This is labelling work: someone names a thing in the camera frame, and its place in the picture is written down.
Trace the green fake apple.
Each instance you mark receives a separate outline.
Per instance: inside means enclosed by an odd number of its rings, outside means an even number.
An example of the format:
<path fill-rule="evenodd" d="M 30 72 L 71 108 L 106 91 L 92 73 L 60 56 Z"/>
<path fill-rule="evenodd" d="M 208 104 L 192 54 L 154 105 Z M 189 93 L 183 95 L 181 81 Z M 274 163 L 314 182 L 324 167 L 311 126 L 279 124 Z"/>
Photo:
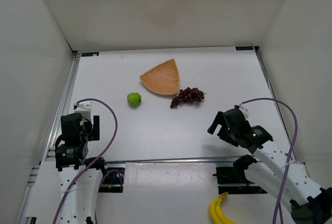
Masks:
<path fill-rule="evenodd" d="M 137 92 L 132 92 L 127 95 L 127 102 L 131 107 L 138 107 L 141 104 L 142 97 Z"/>

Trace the dark red fake grapes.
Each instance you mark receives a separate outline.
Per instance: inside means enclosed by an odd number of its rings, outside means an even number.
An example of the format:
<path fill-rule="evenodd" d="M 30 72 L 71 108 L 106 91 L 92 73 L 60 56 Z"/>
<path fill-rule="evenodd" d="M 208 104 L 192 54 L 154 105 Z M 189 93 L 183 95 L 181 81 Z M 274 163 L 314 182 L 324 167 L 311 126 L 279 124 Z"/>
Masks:
<path fill-rule="evenodd" d="M 205 98 L 205 93 L 198 88 L 187 87 L 180 89 L 178 95 L 171 100 L 170 108 L 177 108 L 182 104 L 201 103 Z"/>

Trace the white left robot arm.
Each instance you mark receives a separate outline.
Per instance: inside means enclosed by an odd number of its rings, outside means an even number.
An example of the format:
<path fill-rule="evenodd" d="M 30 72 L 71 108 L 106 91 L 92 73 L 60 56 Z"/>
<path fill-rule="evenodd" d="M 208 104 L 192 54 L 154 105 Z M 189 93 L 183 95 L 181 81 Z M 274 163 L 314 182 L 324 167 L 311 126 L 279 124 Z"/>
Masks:
<path fill-rule="evenodd" d="M 96 223 L 96 200 L 106 174 L 103 157 L 87 158 L 88 142 L 100 138 L 100 117 L 89 120 L 80 113 L 61 117 L 55 142 L 61 201 L 53 223 Z"/>

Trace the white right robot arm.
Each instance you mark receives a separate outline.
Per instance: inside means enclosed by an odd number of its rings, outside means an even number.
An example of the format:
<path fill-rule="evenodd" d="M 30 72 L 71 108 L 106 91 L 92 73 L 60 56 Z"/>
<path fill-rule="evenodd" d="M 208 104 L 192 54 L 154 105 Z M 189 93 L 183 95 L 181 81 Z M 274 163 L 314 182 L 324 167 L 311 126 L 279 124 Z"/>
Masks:
<path fill-rule="evenodd" d="M 273 137 L 263 127 L 251 126 L 240 108 L 216 114 L 208 133 L 249 153 L 233 163 L 235 177 L 257 184 L 279 200 L 295 223 L 326 223 L 331 219 L 331 188 L 324 189 L 288 161 Z"/>

